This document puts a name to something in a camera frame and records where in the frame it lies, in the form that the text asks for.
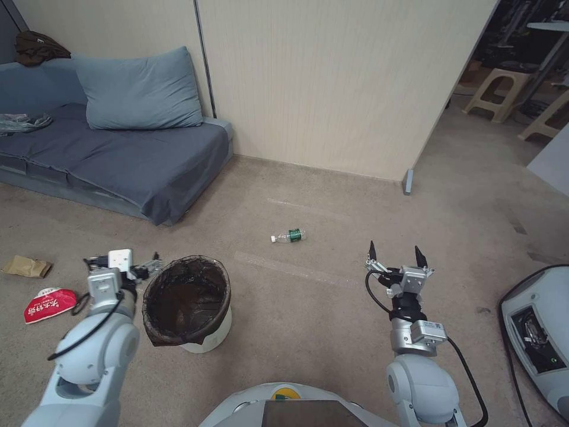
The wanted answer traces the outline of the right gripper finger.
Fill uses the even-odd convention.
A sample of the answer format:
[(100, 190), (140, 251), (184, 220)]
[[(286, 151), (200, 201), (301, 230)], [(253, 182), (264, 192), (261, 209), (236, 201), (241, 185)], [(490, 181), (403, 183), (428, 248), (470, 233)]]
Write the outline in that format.
[(427, 259), (425, 255), (422, 253), (422, 251), (419, 249), (419, 247), (414, 246), (414, 249), (415, 249), (415, 259), (417, 267), (422, 269), (427, 276), (434, 274), (435, 270), (429, 267)]
[(371, 272), (371, 275), (376, 278), (389, 278), (390, 274), (392, 273), (387, 267), (385, 267), (377, 260), (377, 254), (373, 240), (370, 240), (365, 267), (368, 272)]

